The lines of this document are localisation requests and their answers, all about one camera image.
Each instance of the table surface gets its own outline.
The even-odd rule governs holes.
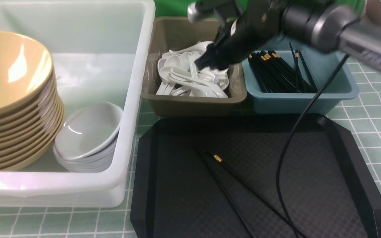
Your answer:
[[[360,95],[353,100],[343,101],[328,117],[352,131],[381,192],[381,74],[353,59],[348,60],[348,66],[360,88]],[[251,108],[251,102],[246,101],[233,114],[252,114]],[[137,139],[157,120],[159,117],[153,113],[149,103],[143,101]],[[0,207],[0,237],[135,238],[128,217],[133,194],[136,148],[130,164],[129,187],[120,206],[109,209]]]

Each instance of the tray rim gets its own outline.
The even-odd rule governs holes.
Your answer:
[[[148,173],[145,173],[144,176],[140,175],[135,177],[134,192],[130,211],[130,221],[136,231],[137,236],[139,238],[153,237],[152,232],[154,230],[157,169],[153,169],[155,171],[150,171],[150,168],[156,168],[157,159],[151,159],[151,154],[157,154],[157,132],[163,129],[163,124],[170,125],[172,121],[174,122],[180,120],[184,125],[189,126],[190,123],[195,121],[206,122],[210,120],[216,120],[218,123],[220,120],[243,121],[245,119],[248,120],[251,118],[274,119],[277,117],[286,118],[290,121],[296,121],[299,115],[280,114],[229,117],[194,117],[181,119],[166,118],[156,122],[144,135],[142,135],[141,139],[139,140],[136,173],[142,173],[141,171],[147,171]],[[381,194],[375,185],[374,179],[369,173],[368,167],[362,157],[360,150],[358,149],[352,133],[348,129],[340,126],[327,117],[315,113],[308,114],[304,119],[304,122],[315,122],[323,128],[325,133],[328,135],[332,134],[332,136],[338,137],[340,139],[336,140],[335,143],[338,143],[340,149],[343,148],[345,151],[341,150],[338,154],[336,154],[335,148],[337,145],[333,145],[333,143],[330,144],[335,153],[335,157],[337,158],[337,162],[339,164],[340,171],[343,174],[343,178],[345,179],[346,186],[348,187],[354,205],[363,223],[364,230],[366,231],[368,237],[381,238]],[[147,157],[147,161],[139,159],[145,156]],[[345,171],[348,173],[348,170],[352,170],[353,173],[349,175],[345,174]]]

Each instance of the yellow bowl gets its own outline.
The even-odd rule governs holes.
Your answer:
[[[33,150],[34,151],[33,155],[23,156],[22,158],[25,158],[25,159],[23,159],[21,162],[14,164],[14,165],[10,165],[8,167],[4,167],[3,169],[0,169],[0,171],[17,171],[17,170],[23,169],[23,168],[33,164],[35,161],[37,161],[39,158],[41,158],[41,156],[44,155],[45,152],[47,152],[47,150],[51,147],[52,143],[54,142],[58,132],[61,130],[61,127],[62,127],[64,119],[65,119],[64,104],[62,103],[61,99],[60,99],[60,101],[61,101],[60,112],[61,112],[62,116],[59,119],[59,122],[60,122],[59,125],[57,127],[54,127],[54,131],[52,131],[51,136],[48,136],[45,141],[41,142],[36,147],[36,149]]]
[[[41,156],[39,152],[42,148],[51,144],[54,141],[55,136],[57,135],[64,121],[64,105],[59,96],[57,96],[56,107],[56,120],[52,121],[53,124],[47,128],[44,135],[42,135],[32,143],[29,143],[29,145],[17,148],[15,152],[0,157],[0,169],[8,169],[11,171],[18,170],[30,165]]]
[[[50,87],[48,87],[47,92],[42,95],[43,100],[42,101],[36,101],[34,103],[35,107],[27,112],[26,114],[22,110],[16,114],[16,116],[19,116],[18,119],[14,121],[7,122],[6,124],[0,125],[0,134],[8,134],[10,132],[12,134],[13,130],[15,132],[22,130],[24,128],[27,128],[30,126],[33,122],[35,122],[39,118],[39,114],[42,113],[42,109],[47,106],[48,103],[51,102],[53,97],[51,95],[54,95],[57,93],[57,86],[55,83],[55,79],[50,81]]]
[[[0,31],[0,114],[15,111],[38,95],[52,69],[51,54],[40,42]]]
[[[56,76],[53,73],[50,76],[50,79],[45,83],[44,88],[33,97],[30,101],[23,105],[22,108],[15,110],[14,112],[8,112],[0,115],[0,127],[10,122],[17,121],[18,123],[23,122],[22,119],[26,120],[24,115],[31,113],[33,110],[36,111],[38,108],[47,100],[49,93],[55,88],[56,85]]]
[[[51,95],[51,98],[56,99],[57,94]],[[26,128],[15,135],[21,134],[20,136],[8,136],[0,138],[0,155],[4,155],[6,151],[16,150],[15,147],[22,147],[22,145],[31,143],[33,140],[38,139],[44,134],[44,131],[47,129],[51,122],[55,120],[58,108],[55,105],[49,105],[42,109],[43,116],[37,121],[36,127]]]

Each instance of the black serving tray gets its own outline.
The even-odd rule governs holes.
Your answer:
[[[195,151],[220,155],[282,211],[275,171],[298,115],[163,119],[139,140],[131,223],[139,238],[246,238],[249,234]],[[292,229],[214,160],[210,167],[258,238]],[[281,189],[310,238],[381,238],[381,195],[352,134],[308,115],[292,139]]]

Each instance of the brown plastic tray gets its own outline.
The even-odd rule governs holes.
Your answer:
[[[225,116],[235,104],[246,99],[241,64],[230,66],[229,98],[199,98],[156,95],[161,79],[157,62],[168,50],[181,50],[197,42],[213,41],[220,23],[209,19],[196,24],[184,17],[160,17],[154,20],[141,98],[148,100],[155,114],[163,117]]]

